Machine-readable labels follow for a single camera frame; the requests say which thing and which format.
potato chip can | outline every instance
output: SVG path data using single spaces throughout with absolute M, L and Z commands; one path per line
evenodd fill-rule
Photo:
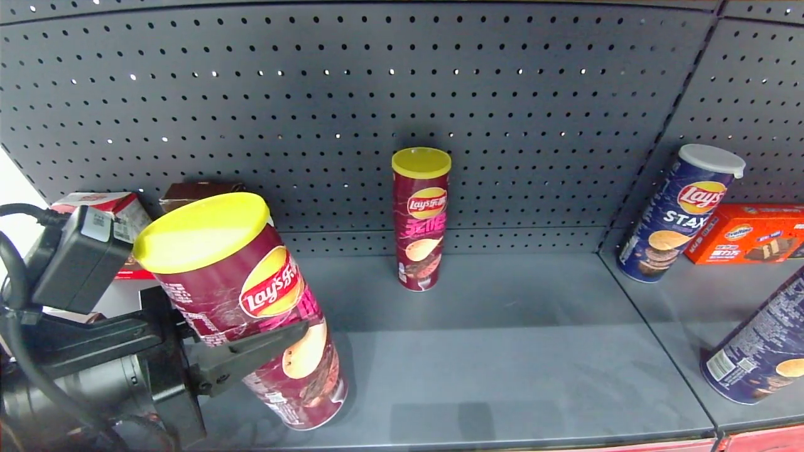
M 144 229 L 134 257 L 210 347 L 307 320 L 305 336 L 244 378 L 291 429 L 315 429 L 343 405 L 347 382 L 318 302 L 251 193 L 201 199 Z
M 728 186 L 743 177 L 744 168 L 745 161 L 727 150 L 681 146 L 667 178 L 622 247 L 617 259 L 620 270 L 639 282 L 661 279 L 704 227 Z
M 423 292 L 438 281 L 452 159 L 443 150 L 411 147 L 396 152 L 391 165 L 398 277 L 406 289 Z
M 726 336 L 701 372 L 723 397 L 745 405 L 804 376 L 804 269 Z

black power adapter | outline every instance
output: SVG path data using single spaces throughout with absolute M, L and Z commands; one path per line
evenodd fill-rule
M 58 231 L 45 228 L 26 258 L 29 274 L 41 275 L 31 281 L 31 301 L 89 314 L 131 254 L 130 227 L 95 208 L 80 206 L 57 239 Z

perforated metal panel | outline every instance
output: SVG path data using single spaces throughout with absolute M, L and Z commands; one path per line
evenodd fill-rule
M 444 253 L 592 253 L 605 228 L 448 229 Z M 286 232 L 294 256 L 382 256 L 393 254 L 394 234 L 375 232 Z
M 752 18 L 772 22 L 804 23 L 804 4 L 801 2 L 730 1 L 723 14 L 727 17 Z
M 297 0 L 297 2 L 315 0 Z M 74 15 L 103 14 L 108 12 L 122 12 L 127 10 L 144 10 L 155 7 L 193 7 L 220 4 L 258 4 L 267 3 L 265 0 L 6 0 L 0 3 L 0 24 L 20 23 L 48 18 L 64 18 Z M 645 0 L 579 0 L 597 5 L 613 3 L 618 5 L 634 4 L 646 5 Z M 666 6 L 672 8 L 687 8 L 698 10 L 712 10 L 717 4 L 716 0 L 651 0 L 650 6 Z
M 2 28 L 2 143 L 49 200 L 242 179 L 284 230 L 388 230 L 394 150 L 451 228 L 606 226 L 710 17 L 628 6 L 141 10 Z
M 804 199 L 804 28 L 720 21 L 618 225 L 635 219 L 662 168 L 692 142 L 731 150 L 748 163 L 728 201 Z

blue lay's stax can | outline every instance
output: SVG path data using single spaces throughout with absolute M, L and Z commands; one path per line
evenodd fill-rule
M 656 282 L 743 177 L 745 161 L 713 146 L 684 145 L 667 180 L 650 200 L 617 263 L 628 277 Z
M 701 372 L 717 392 L 747 405 L 804 376 L 804 269 L 732 331 Z

yellow plastic lid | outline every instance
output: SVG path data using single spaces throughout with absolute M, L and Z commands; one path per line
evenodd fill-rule
M 227 193 L 166 213 L 140 232 L 134 259 L 151 273 L 206 267 L 254 240 L 268 222 L 268 205 L 253 193 Z
M 411 179 L 435 179 L 449 173 L 452 159 L 443 150 L 432 147 L 409 147 L 391 157 L 391 167 Z

